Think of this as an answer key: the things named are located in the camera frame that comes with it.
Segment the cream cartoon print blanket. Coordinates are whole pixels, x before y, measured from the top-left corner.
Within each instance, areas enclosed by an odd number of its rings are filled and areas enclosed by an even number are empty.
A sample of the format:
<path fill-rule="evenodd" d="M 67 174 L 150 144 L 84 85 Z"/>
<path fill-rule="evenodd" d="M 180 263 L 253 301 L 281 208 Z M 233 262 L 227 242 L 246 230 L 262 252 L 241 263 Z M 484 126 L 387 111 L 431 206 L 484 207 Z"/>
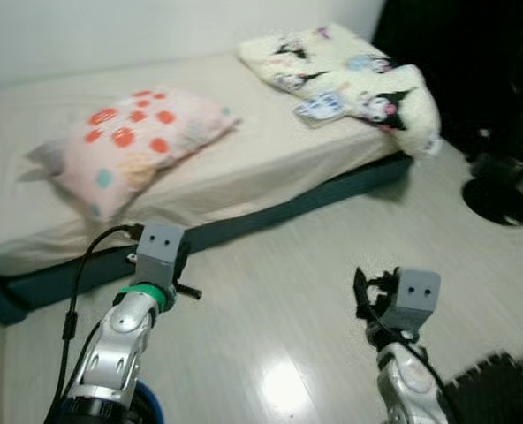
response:
<path fill-rule="evenodd" d="M 238 45 L 239 60 L 258 80 L 300 98 L 344 98 L 346 117 L 383 131 L 404 153 L 442 153 L 442 119 L 418 65 L 387 56 L 349 28 L 328 24 Z"/>

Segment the cream sheeted bed mattress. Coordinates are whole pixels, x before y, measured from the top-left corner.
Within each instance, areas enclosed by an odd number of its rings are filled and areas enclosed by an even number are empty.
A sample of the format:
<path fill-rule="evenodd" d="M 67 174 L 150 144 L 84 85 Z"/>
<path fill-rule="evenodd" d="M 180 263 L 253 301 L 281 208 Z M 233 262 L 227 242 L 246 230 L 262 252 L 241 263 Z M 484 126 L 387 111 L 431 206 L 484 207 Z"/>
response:
<path fill-rule="evenodd" d="M 232 53 L 0 88 L 0 277 L 80 257 L 104 229 L 83 202 L 33 170 L 27 153 L 67 134 L 77 118 L 140 90 L 173 87 L 239 117 L 233 131 L 182 159 L 117 214 L 117 221 L 193 229 L 285 203 L 322 182 L 398 152 L 353 118 L 310 129 L 297 98 L 256 78 Z"/>

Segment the blue bin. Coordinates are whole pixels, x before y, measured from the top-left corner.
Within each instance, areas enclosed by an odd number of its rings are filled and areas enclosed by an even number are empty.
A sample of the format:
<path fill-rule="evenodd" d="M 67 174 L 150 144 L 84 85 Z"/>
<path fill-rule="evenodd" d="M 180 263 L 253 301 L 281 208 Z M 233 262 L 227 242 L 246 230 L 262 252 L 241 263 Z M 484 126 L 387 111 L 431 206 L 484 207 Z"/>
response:
<path fill-rule="evenodd" d="M 165 424 L 160 401 L 144 381 L 137 381 L 125 424 Z"/>

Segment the black cabinet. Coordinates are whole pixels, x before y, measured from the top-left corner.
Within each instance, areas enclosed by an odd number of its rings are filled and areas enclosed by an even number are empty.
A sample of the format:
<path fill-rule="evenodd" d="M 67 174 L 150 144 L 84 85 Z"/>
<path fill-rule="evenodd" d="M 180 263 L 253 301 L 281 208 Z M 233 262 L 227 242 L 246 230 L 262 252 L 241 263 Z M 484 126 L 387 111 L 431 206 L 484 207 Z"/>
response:
<path fill-rule="evenodd" d="M 420 68 L 468 161 L 519 153 L 523 0 L 385 0 L 372 43 Z"/>

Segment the white book with blue letters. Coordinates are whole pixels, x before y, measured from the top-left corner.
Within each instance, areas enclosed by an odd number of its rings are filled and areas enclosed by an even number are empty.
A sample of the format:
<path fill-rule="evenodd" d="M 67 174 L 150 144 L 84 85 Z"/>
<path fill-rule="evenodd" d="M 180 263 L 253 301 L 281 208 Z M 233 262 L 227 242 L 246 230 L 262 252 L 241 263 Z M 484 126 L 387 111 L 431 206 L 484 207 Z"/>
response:
<path fill-rule="evenodd" d="M 307 128 L 321 128 L 347 114 L 344 98 L 336 92 L 325 92 L 307 98 L 293 109 L 297 117 Z"/>

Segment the black floor fan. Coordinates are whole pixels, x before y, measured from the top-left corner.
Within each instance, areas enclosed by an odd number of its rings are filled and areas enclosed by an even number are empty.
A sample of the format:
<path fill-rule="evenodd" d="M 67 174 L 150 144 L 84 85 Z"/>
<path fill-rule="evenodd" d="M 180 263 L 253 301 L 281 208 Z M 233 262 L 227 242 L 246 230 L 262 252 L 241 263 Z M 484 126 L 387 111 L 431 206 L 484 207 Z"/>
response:
<path fill-rule="evenodd" d="M 462 186 L 465 205 L 489 222 L 523 225 L 523 131 L 483 144 L 467 161 L 472 178 Z"/>

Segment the pink pillow with red spots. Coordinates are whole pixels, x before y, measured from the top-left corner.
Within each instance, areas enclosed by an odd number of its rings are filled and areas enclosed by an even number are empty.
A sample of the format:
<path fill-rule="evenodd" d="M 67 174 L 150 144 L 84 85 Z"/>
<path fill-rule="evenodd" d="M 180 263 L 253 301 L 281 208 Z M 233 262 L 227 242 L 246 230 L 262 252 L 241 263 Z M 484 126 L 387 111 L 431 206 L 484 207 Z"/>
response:
<path fill-rule="evenodd" d="M 93 221 L 112 221 L 162 170 L 230 133 L 241 118 L 190 90 L 140 90 L 74 122 L 25 155 Z"/>

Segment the black foam floor mat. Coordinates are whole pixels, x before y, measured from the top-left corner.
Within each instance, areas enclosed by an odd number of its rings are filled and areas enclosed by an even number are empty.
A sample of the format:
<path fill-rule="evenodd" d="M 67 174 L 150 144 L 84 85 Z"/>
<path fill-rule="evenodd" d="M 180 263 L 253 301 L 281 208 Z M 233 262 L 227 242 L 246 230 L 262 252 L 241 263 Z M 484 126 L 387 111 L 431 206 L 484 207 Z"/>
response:
<path fill-rule="evenodd" d="M 523 363 L 508 352 L 492 352 L 444 387 L 455 424 L 523 424 Z"/>

